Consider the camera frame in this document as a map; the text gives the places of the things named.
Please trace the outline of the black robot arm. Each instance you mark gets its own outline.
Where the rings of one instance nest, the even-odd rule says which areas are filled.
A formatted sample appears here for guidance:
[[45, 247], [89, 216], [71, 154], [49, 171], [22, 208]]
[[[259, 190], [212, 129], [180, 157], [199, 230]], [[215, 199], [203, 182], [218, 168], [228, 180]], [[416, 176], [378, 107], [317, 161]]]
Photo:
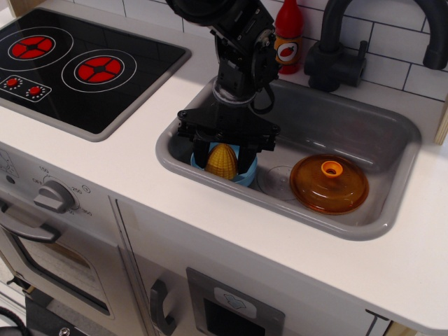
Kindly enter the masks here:
[[196, 164], [204, 168], [212, 142], [239, 147], [237, 171], [247, 172], [256, 155], [272, 151], [280, 128], [263, 119], [273, 105], [255, 107], [256, 95], [278, 78], [274, 20], [260, 1], [169, 1], [184, 20], [208, 27], [219, 68], [208, 107], [178, 112], [178, 134], [193, 142]]

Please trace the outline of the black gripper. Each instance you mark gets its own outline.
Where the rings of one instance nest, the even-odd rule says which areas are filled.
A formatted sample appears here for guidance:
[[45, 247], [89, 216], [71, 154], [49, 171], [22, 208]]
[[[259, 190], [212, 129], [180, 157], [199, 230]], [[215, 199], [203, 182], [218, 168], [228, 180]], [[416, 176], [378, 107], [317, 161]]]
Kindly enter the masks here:
[[259, 151], [274, 149], [280, 127], [252, 112], [249, 107], [230, 107], [213, 102], [178, 112], [178, 135], [193, 142], [199, 167], [206, 167], [212, 142], [239, 146], [238, 174], [245, 174]]

